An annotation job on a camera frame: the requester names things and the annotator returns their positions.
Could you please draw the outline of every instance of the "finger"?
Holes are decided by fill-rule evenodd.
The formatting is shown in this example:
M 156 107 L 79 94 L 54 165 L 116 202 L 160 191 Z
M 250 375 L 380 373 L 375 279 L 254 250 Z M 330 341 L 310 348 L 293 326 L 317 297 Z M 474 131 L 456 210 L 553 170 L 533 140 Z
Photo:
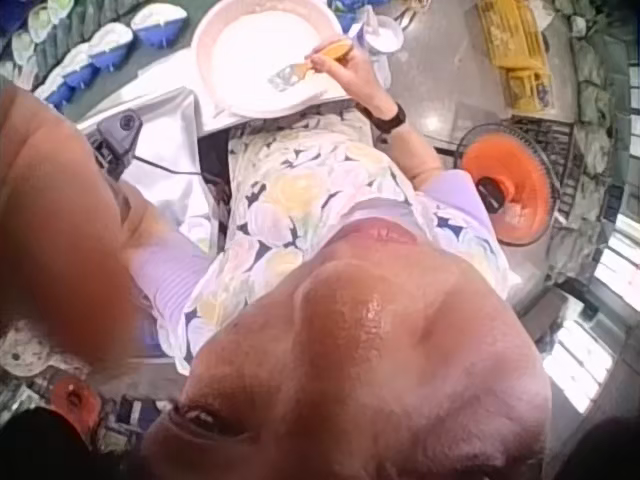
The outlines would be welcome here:
M 320 52 L 321 50 L 324 50 L 326 47 L 328 47 L 332 43 L 337 42 L 338 40 L 342 40 L 343 38 L 345 38 L 344 35 L 333 35 L 331 37 L 327 37 L 322 42 L 320 42 L 318 45 L 316 45 L 313 48 L 313 50 L 311 50 L 311 52 L 306 57 L 304 57 L 304 59 L 308 60 L 309 58 L 311 58 L 316 53 Z
M 325 57 L 324 55 L 316 54 L 313 55 L 309 59 L 309 61 L 311 62 L 311 66 L 316 72 L 326 73 L 338 83 L 347 80 L 349 71 L 335 60 L 332 60 L 329 57 Z

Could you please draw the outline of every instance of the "orange object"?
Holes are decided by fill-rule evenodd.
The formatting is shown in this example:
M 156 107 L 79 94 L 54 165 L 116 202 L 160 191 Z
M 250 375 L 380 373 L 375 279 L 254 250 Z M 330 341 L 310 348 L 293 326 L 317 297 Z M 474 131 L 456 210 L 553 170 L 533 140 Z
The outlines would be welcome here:
M 551 185 L 544 167 L 522 142 L 504 133 L 484 135 L 469 146 L 460 167 L 478 187 L 498 240 L 524 246 L 546 232 Z

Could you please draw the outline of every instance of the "white bowl rim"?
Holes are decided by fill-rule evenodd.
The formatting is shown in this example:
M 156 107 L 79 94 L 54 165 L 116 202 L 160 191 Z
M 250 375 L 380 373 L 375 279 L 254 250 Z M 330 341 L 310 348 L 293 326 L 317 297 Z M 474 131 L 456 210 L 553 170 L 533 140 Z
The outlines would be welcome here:
M 205 82 L 203 82 L 202 80 L 202 74 L 200 72 L 200 67 L 198 65 L 198 54 L 197 54 L 198 42 L 200 41 L 200 37 L 202 36 L 205 30 L 205 26 L 207 25 L 211 17 L 216 15 L 218 11 L 220 11 L 221 9 L 238 1 L 242 1 L 242 0 L 221 0 L 218 3 L 216 3 L 212 8 L 210 8 L 209 11 L 202 17 L 202 19 L 198 23 L 198 26 L 196 27 L 196 30 L 193 34 L 193 40 L 191 41 L 190 50 L 191 50 L 191 56 L 192 56 L 193 62 L 195 64 L 196 72 L 197 72 L 197 81 L 202 87 L 202 90 L 209 96 L 214 106 L 217 108 L 224 108 L 225 110 L 228 110 L 229 112 L 239 115 L 241 117 L 277 118 L 284 115 L 296 113 L 301 109 L 304 109 L 305 107 L 312 104 L 315 100 L 322 97 L 322 95 L 325 93 L 324 91 L 322 90 L 315 91 L 307 95 L 306 97 L 301 98 L 298 103 L 295 103 L 293 105 L 282 106 L 277 110 L 259 110 L 259 109 L 243 108 L 237 105 L 229 105 L 228 102 L 226 102 L 224 99 L 220 97 L 217 97 L 214 94 L 214 92 L 211 92 L 206 87 Z M 327 19 L 332 24 L 336 34 L 342 34 L 342 27 L 340 26 L 340 22 L 338 21 L 336 16 L 333 14 L 333 12 L 329 9 L 329 7 L 326 5 L 326 3 L 321 2 L 319 0 L 306 0 L 306 1 L 315 3 L 321 10 L 323 10 L 327 14 Z

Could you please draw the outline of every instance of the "hand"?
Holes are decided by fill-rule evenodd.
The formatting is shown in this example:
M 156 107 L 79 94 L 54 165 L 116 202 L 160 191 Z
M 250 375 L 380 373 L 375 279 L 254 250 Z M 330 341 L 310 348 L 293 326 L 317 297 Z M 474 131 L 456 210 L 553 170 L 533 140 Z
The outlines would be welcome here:
M 356 102 L 368 108 L 376 117 L 383 120 L 393 118 L 398 112 L 396 102 L 378 82 L 365 52 L 354 46 L 340 63 L 318 53 L 335 41 L 333 38 L 313 49 L 309 55 L 313 69 L 333 78 Z

